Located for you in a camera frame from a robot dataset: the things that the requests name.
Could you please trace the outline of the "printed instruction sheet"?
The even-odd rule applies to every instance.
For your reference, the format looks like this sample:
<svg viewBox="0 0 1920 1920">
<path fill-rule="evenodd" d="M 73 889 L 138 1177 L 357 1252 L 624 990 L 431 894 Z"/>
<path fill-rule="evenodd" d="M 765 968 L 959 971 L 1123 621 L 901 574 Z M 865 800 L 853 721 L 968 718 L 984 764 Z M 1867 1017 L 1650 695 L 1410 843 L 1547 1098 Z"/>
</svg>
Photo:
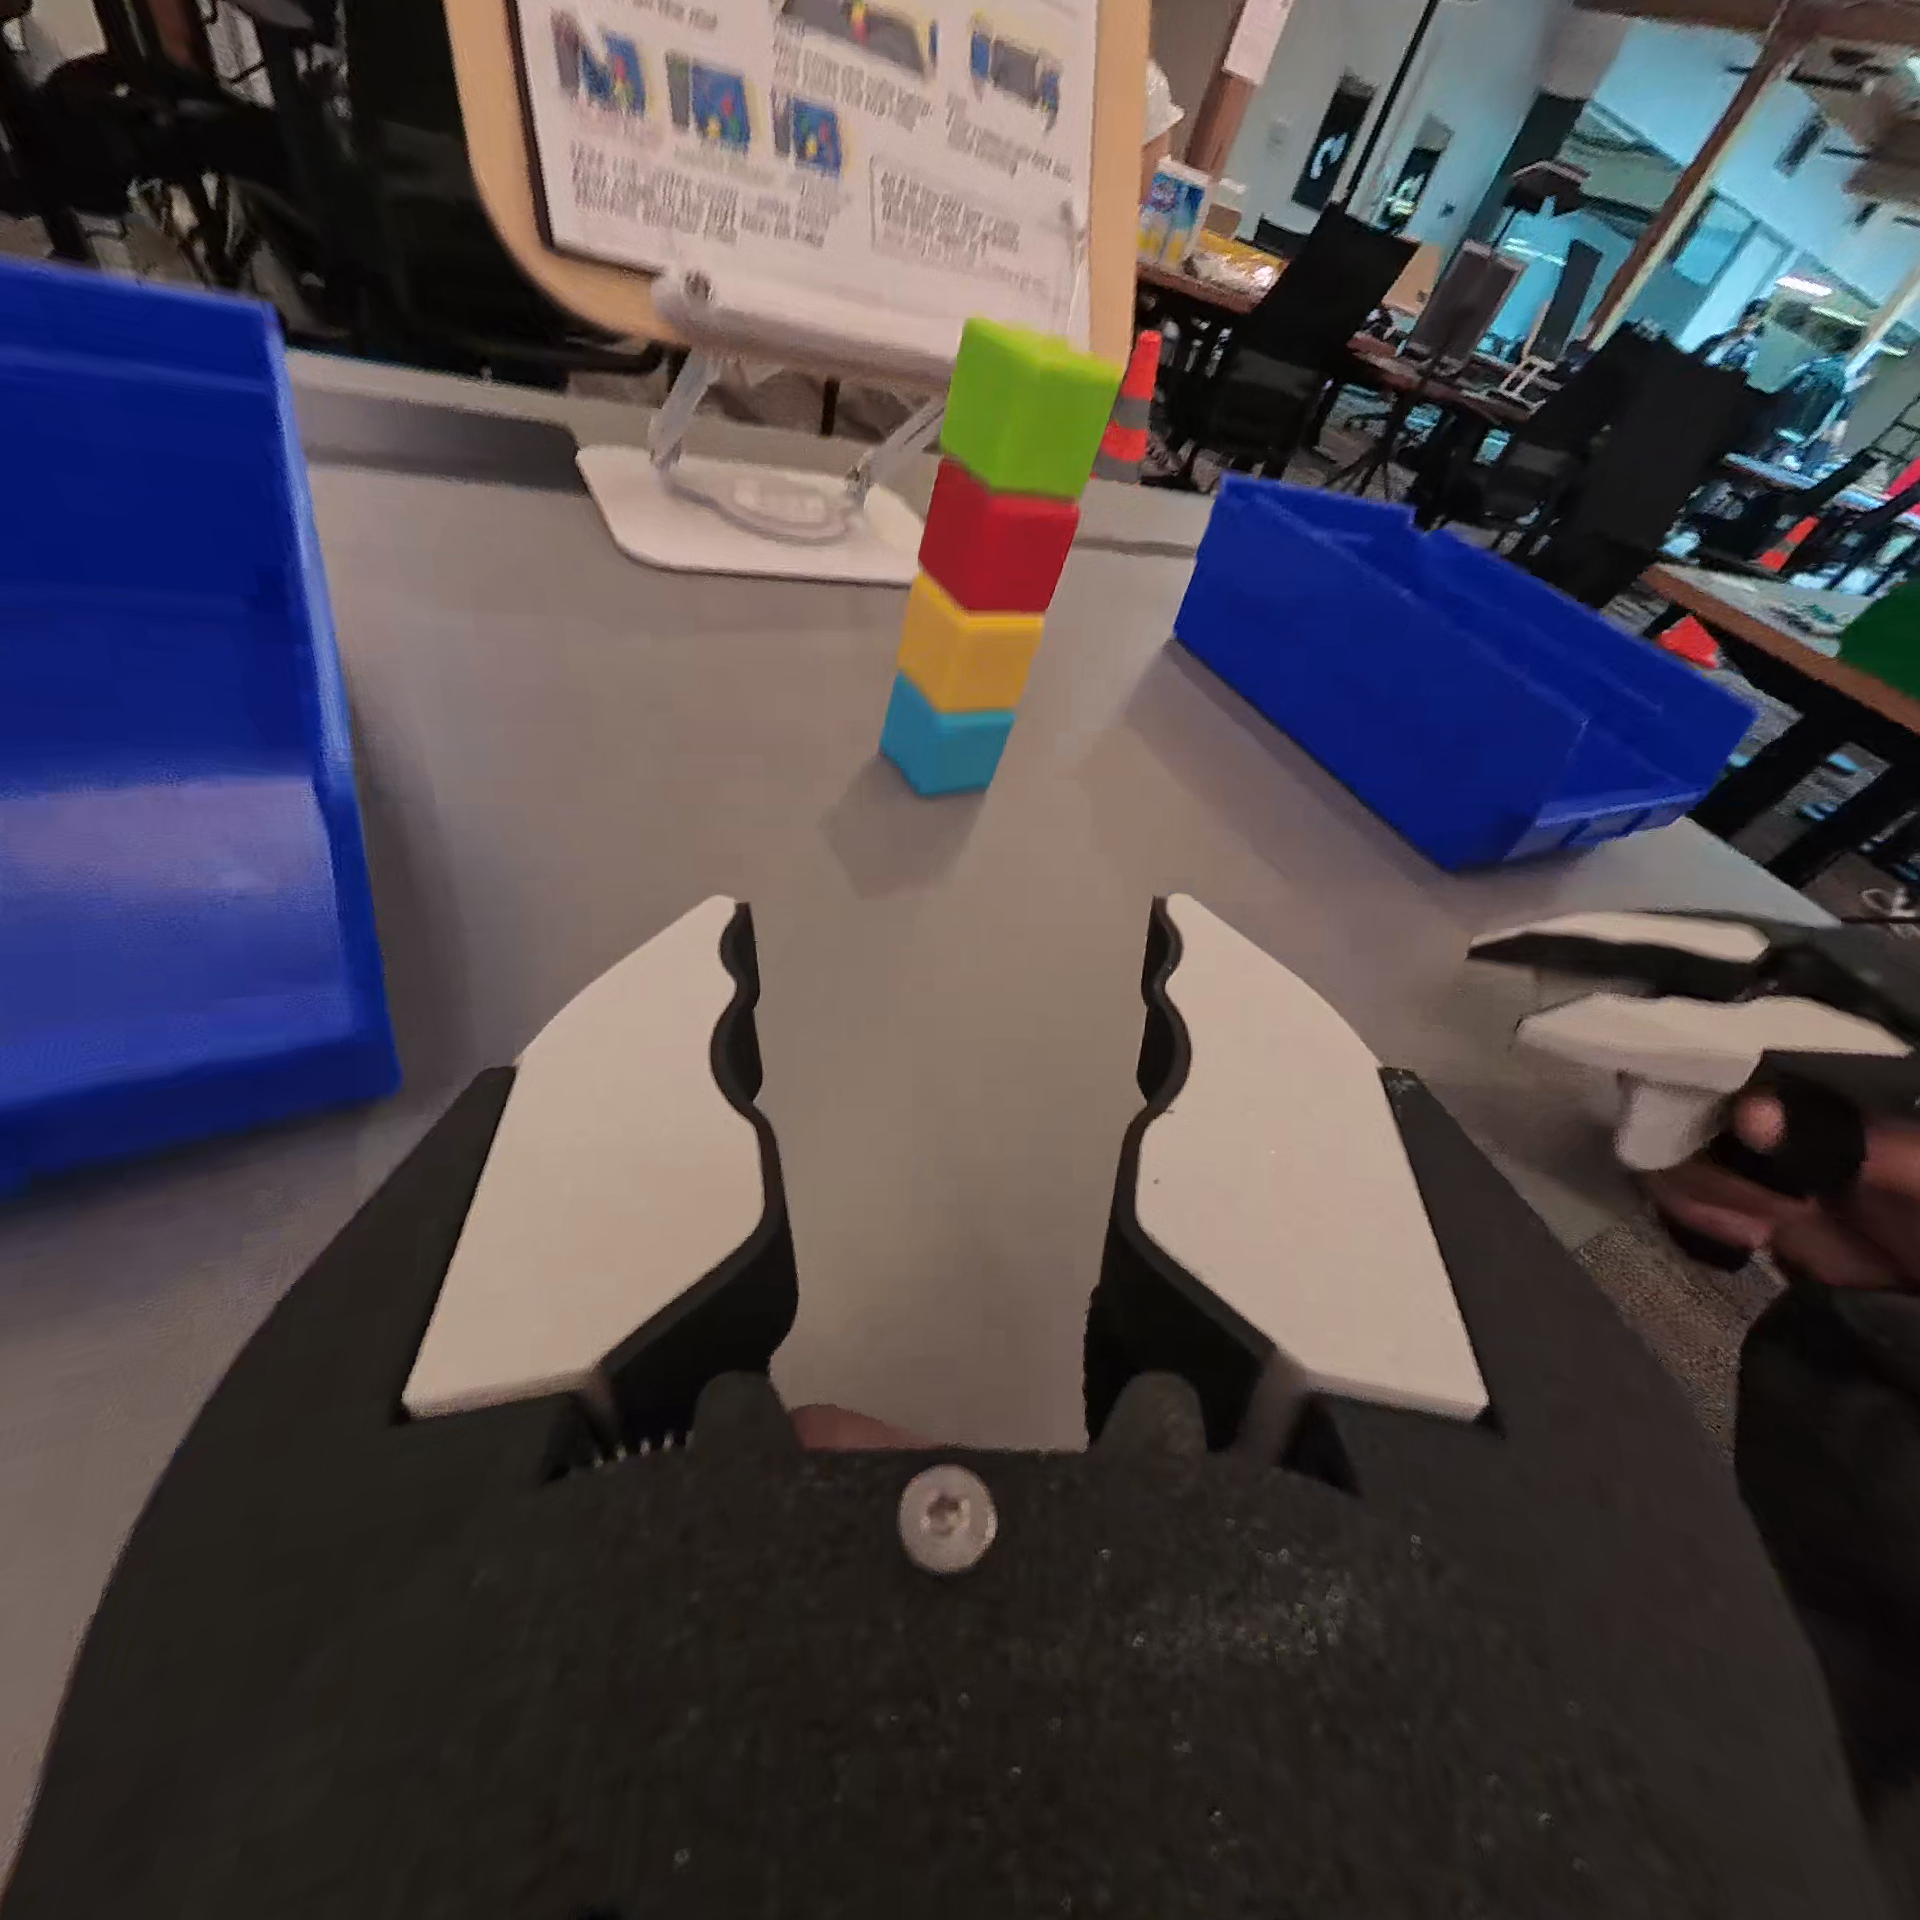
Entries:
<svg viewBox="0 0 1920 1920">
<path fill-rule="evenodd" d="M 739 341 L 1091 341 L 1095 3 L 514 3 L 539 241 Z"/>
</svg>

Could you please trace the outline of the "yellow cube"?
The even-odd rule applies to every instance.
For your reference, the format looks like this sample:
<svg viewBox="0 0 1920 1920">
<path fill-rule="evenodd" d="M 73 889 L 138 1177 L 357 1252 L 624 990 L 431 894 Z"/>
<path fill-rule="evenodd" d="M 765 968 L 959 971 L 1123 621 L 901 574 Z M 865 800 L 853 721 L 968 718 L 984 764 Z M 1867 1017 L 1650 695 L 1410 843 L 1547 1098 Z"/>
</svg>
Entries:
<svg viewBox="0 0 1920 1920">
<path fill-rule="evenodd" d="M 968 612 L 914 574 L 892 665 L 939 715 L 1005 715 L 1022 702 L 1041 637 L 1041 612 Z"/>
</svg>

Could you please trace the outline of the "person's right hand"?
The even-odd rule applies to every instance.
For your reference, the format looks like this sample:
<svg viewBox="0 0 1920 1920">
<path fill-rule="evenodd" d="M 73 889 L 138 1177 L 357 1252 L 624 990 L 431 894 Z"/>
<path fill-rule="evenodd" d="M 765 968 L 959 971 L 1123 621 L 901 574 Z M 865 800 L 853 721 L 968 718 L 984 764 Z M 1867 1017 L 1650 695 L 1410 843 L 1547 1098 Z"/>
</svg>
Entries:
<svg viewBox="0 0 1920 1920">
<path fill-rule="evenodd" d="M 1789 1199 L 1705 1158 L 1648 1174 L 1650 1210 L 1828 1289 L 1915 1290 L 1915 1122 L 1873 1118 L 1855 1190 Z"/>
</svg>

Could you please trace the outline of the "wooden board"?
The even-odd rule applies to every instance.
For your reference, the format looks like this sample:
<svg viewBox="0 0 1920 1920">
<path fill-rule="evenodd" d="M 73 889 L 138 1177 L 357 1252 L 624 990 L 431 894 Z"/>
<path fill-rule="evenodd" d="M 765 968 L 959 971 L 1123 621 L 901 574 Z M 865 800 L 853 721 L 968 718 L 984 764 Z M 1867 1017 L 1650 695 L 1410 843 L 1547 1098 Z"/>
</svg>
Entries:
<svg viewBox="0 0 1920 1920">
<path fill-rule="evenodd" d="M 715 335 L 711 312 L 682 326 L 685 298 L 657 309 L 655 271 L 619 269 L 553 252 L 539 241 L 534 147 L 521 127 L 512 3 L 445 3 L 467 163 L 487 217 L 517 271 L 554 306 L 630 341 L 756 357 L 800 373 L 901 379 L 932 388 L 896 351 L 874 347 L 874 326 L 826 317 L 823 306 L 783 309 L 762 293 L 745 335 Z M 1091 58 L 1091 170 L 1081 217 L 1078 291 L 1068 331 L 1101 357 L 1124 357 L 1138 309 L 1138 187 L 1140 187 L 1140 85 L 1147 67 L 1151 9 L 1101 3 Z"/>
</svg>

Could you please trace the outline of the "green cube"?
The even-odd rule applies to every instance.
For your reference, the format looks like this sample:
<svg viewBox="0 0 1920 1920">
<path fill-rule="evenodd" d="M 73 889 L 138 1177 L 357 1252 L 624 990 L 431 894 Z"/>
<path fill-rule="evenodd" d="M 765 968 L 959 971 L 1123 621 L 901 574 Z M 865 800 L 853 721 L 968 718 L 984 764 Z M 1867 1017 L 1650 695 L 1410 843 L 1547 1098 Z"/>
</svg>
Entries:
<svg viewBox="0 0 1920 1920">
<path fill-rule="evenodd" d="M 948 375 L 940 458 L 988 493 L 1075 503 L 1091 478 L 1118 388 L 1118 361 L 970 317 Z"/>
</svg>

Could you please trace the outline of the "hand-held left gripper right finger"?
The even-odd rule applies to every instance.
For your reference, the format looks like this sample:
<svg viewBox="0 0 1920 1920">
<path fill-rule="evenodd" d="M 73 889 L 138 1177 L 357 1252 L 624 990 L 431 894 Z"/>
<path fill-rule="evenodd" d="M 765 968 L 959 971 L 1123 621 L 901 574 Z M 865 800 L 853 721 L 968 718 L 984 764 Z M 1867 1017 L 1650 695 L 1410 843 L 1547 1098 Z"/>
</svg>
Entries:
<svg viewBox="0 0 1920 1920">
<path fill-rule="evenodd" d="M 1210 1452 L 1287 1452 L 1313 1407 L 1489 1414 L 1384 1063 L 1188 894 L 1151 901 L 1140 1112 L 1123 1133 L 1081 1388 L 1087 1443 L 1143 1376 Z"/>
</svg>

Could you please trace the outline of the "blue plastic bin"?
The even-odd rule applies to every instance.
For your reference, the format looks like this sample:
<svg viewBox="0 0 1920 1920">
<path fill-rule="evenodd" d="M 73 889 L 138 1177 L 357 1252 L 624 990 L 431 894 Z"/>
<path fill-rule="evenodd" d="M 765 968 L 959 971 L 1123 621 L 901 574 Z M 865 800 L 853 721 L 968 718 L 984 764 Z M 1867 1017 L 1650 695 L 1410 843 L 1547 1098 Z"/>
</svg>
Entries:
<svg viewBox="0 0 1920 1920">
<path fill-rule="evenodd" d="M 1678 823 L 1753 710 L 1410 508 L 1223 476 L 1172 645 L 1450 876 Z"/>
<path fill-rule="evenodd" d="M 5 1196 L 398 1093 L 262 303 L 5 261 Z"/>
</svg>

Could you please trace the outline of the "light blue cube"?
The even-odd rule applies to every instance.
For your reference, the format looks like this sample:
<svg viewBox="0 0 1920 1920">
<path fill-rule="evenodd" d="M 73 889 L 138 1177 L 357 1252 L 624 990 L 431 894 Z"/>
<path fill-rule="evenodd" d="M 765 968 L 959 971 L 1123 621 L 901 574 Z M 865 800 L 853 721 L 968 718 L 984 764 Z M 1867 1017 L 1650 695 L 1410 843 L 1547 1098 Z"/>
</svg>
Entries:
<svg viewBox="0 0 1920 1920">
<path fill-rule="evenodd" d="M 998 779 L 1016 718 L 1013 708 L 934 708 L 896 671 L 874 749 L 918 800 L 978 796 Z"/>
</svg>

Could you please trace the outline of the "red cube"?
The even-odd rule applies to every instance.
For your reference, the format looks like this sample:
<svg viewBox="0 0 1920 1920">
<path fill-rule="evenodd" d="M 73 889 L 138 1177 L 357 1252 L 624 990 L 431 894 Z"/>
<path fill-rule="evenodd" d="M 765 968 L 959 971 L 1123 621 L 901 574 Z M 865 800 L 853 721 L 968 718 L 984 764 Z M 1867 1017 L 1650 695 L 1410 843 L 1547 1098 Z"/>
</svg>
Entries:
<svg viewBox="0 0 1920 1920">
<path fill-rule="evenodd" d="M 918 574 L 959 612 L 1043 616 L 1075 543 L 1078 499 L 998 493 L 954 458 L 939 461 Z"/>
</svg>

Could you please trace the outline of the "wooden background table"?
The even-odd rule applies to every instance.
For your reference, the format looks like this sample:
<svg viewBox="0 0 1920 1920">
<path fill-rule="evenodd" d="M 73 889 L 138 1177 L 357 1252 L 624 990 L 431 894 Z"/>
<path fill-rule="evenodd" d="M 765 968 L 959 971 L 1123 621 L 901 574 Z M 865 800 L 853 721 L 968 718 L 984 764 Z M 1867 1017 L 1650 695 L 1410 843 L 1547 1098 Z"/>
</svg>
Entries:
<svg viewBox="0 0 1920 1920">
<path fill-rule="evenodd" d="M 1790 621 L 1817 604 L 1839 612 L 1834 591 L 1797 591 L 1779 577 L 1713 574 L 1684 562 L 1645 568 L 1637 589 L 1661 607 L 1645 631 L 1648 642 L 1691 616 L 1736 677 L 1790 715 L 1785 731 L 1745 764 L 1726 770 L 1691 807 L 1698 828 L 1736 843 L 1843 749 L 1874 759 L 1878 776 L 1819 823 L 1797 828 L 1765 862 L 1769 876 L 1807 889 L 1834 862 L 1915 821 L 1915 695 L 1843 661 L 1839 637 L 1808 637 Z"/>
</svg>

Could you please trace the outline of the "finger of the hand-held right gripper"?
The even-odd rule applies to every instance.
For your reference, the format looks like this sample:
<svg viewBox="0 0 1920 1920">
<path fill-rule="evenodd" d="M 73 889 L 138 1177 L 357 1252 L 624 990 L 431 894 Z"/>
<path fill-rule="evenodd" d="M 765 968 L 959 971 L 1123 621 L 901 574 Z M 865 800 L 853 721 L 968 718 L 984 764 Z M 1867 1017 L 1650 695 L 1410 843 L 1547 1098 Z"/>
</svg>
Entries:
<svg viewBox="0 0 1920 1920">
<path fill-rule="evenodd" d="M 1466 947 L 1466 960 L 1501 968 L 1627 975 L 1634 968 L 1753 968 L 1769 954 L 1760 922 L 1650 910 L 1581 910 Z"/>
<path fill-rule="evenodd" d="M 1616 1158 L 1673 1170 L 1718 1133 L 1730 1105 L 1769 1058 L 1801 1066 L 1915 1066 L 1915 1044 L 1874 1020 L 1808 996 L 1619 996 L 1590 995 L 1520 1024 L 1516 1040 L 1619 1083 Z"/>
</svg>

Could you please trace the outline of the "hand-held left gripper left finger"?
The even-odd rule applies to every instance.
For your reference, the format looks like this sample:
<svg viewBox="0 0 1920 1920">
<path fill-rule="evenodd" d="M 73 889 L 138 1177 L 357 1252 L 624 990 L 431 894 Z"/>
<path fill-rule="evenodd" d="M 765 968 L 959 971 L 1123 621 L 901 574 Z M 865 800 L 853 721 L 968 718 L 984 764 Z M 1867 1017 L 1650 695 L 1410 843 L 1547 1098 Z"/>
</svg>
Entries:
<svg viewBox="0 0 1920 1920">
<path fill-rule="evenodd" d="M 569 1398 L 609 1451 L 693 1436 L 797 1312 L 756 1106 L 754 914 L 706 898 L 521 1047 L 428 1320 L 413 1419 Z"/>
</svg>

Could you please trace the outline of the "black office chair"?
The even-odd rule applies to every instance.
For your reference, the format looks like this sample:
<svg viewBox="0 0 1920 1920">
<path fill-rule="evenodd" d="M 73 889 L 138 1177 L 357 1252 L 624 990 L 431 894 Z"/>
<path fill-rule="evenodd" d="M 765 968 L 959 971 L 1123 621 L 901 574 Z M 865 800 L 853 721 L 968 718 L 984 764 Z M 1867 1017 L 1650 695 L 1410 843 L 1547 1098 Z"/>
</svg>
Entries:
<svg viewBox="0 0 1920 1920">
<path fill-rule="evenodd" d="M 1306 450 L 1348 337 L 1420 247 L 1329 208 L 1287 258 L 1277 286 L 1233 326 L 1190 418 L 1190 451 L 1281 476 Z"/>
</svg>

